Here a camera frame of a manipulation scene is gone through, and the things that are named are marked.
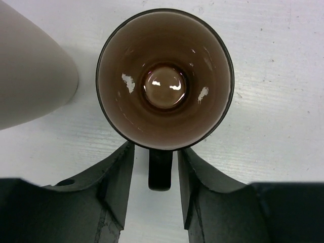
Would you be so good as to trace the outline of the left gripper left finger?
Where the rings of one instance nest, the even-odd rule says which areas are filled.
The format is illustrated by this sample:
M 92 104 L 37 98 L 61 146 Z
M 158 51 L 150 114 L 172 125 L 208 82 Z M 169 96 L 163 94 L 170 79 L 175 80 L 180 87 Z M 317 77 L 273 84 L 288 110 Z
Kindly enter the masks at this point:
M 1 179 L 1 242 L 118 242 L 125 227 L 135 146 L 51 186 Z

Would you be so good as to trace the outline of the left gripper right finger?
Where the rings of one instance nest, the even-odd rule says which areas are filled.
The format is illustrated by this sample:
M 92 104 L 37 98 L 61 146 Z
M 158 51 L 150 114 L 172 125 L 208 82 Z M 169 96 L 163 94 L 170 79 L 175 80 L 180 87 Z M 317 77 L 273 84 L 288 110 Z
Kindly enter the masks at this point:
M 190 242 L 323 242 L 323 184 L 241 183 L 178 152 L 181 205 Z

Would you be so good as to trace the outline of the dark brown mug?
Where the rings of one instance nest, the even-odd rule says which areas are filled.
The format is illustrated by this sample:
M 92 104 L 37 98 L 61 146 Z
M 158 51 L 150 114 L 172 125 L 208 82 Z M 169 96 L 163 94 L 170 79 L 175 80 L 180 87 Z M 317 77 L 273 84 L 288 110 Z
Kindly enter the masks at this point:
M 218 33 L 176 9 L 143 11 L 108 38 L 96 68 L 96 92 L 109 124 L 149 150 L 148 186 L 171 187 L 173 152 L 209 136 L 224 119 L 234 68 Z

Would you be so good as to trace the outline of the beige cup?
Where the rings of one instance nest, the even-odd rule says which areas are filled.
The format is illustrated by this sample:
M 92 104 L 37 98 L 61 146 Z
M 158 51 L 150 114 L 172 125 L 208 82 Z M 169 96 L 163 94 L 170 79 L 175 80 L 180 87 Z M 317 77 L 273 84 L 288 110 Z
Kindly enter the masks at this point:
M 1 2 L 1 129 L 42 117 L 75 94 L 73 59 L 48 34 Z

